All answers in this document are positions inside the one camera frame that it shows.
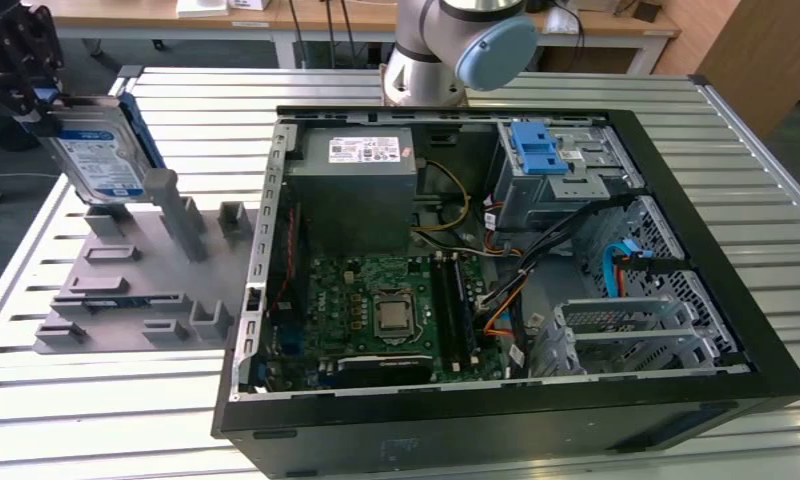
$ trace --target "metal table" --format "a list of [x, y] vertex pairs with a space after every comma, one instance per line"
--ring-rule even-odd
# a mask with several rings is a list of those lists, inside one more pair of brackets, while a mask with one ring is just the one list
[[[147, 68], [119, 78], [112, 92], [121, 88], [138, 98], [199, 207], [258, 199], [277, 105], [373, 105], [379, 94], [371, 71]], [[470, 102], [637, 113], [800, 365], [800, 187], [713, 90], [684, 78], [531, 74], [471, 92]], [[62, 177], [0, 280], [0, 479], [255, 478], [245, 457], [209, 436], [221, 351], [30, 350], [87, 233], [82, 212]], [[664, 452], [395, 475], [690, 479], [720, 468], [741, 478], [800, 478], [800, 402]]]

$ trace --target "power supply label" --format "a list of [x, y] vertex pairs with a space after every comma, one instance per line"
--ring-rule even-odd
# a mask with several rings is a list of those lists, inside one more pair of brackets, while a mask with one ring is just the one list
[[111, 132], [62, 130], [58, 143], [90, 190], [110, 197], [135, 197], [143, 193], [130, 163], [121, 158], [125, 153]]
[[329, 163], [399, 161], [397, 137], [334, 137], [329, 140]]

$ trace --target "chip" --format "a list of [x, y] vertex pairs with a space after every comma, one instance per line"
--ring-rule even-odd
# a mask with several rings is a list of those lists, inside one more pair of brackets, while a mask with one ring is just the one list
[[373, 335], [395, 344], [414, 334], [414, 303], [407, 289], [381, 291], [373, 296]]
[[394, 330], [409, 328], [409, 319], [405, 314], [405, 302], [382, 302], [378, 304], [378, 328]]

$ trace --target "hard drive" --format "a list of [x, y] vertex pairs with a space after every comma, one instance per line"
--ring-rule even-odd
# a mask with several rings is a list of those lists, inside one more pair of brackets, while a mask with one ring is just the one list
[[90, 205], [147, 201], [145, 173], [163, 164], [133, 97], [64, 97], [50, 115], [62, 128], [42, 141], [80, 200]]

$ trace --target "sticker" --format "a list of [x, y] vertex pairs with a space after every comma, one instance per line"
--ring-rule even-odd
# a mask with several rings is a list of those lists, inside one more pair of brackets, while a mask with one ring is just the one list
[[518, 350], [514, 343], [509, 346], [509, 358], [511, 358], [519, 367], [523, 367], [523, 352]]
[[230, 22], [230, 26], [245, 28], [269, 28], [269, 24], [266, 22]]
[[495, 225], [497, 225], [497, 215], [494, 215], [493, 213], [483, 213], [482, 214], [482, 223], [485, 225], [485, 229], [486, 230], [494, 230]]
[[584, 155], [580, 150], [560, 150], [560, 160], [568, 160], [569, 162], [582, 161]]
[[397, 137], [334, 137], [329, 141], [329, 163], [399, 161]]
[[110, 197], [142, 194], [141, 182], [130, 163], [118, 156], [123, 153], [110, 132], [62, 130], [56, 140], [91, 190]]

